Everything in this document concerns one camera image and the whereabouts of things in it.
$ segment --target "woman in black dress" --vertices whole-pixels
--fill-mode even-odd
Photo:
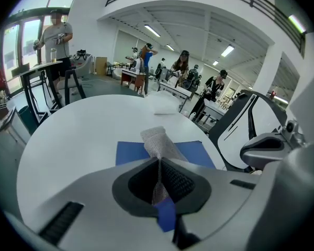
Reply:
[[[191,114],[195,112],[195,119],[198,118],[200,112],[204,108],[204,99],[216,101],[216,92],[217,90],[223,90],[225,84],[223,82],[223,79],[227,78],[228,73],[225,70],[222,70],[217,77],[211,77],[207,80],[205,83],[204,88],[204,94],[201,98],[199,98],[196,105],[193,107],[193,110],[191,111]]]

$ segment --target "cardboard box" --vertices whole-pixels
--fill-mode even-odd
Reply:
[[[97,56],[95,58],[95,71],[97,75],[106,75],[107,73],[107,57]]]

